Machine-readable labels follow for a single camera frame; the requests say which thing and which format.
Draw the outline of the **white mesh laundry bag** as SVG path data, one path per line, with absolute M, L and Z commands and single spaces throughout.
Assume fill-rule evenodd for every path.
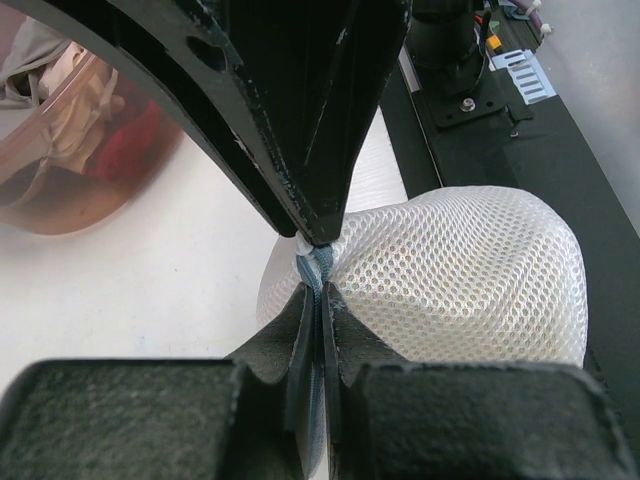
M 583 365 L 581 249 L 526 191 L 452 187 L 350 213 L 328 278 L 350 312 L 409 360 Z

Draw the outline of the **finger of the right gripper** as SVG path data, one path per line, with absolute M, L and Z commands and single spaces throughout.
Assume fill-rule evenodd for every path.
M 285 157 L 251 76 L 200 1 L 12 1 L 140 86 L 281 235 L 303 231 Z
M 409 29 L 407 1 L 205 1 L 244 193 L 284 236 L 341 231 L 355 160 Z

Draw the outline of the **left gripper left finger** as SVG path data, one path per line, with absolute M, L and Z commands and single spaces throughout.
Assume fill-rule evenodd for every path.
M 306 479 L 311 288 L 222 359 L 56 359 L 1 401 L 5 479 Z

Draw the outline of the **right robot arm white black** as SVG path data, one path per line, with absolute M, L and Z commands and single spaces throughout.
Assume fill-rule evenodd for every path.
M 486 69 L 482 1 L 18 1 L 150 96 L 282 236 L 337 239 L 407 49 L 444 97 Z

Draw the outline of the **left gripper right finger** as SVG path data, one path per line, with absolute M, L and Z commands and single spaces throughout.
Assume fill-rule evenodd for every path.
M 333 479 L 631 479 L 610 401 L 552 363 L 419 363 L 321 297 Z

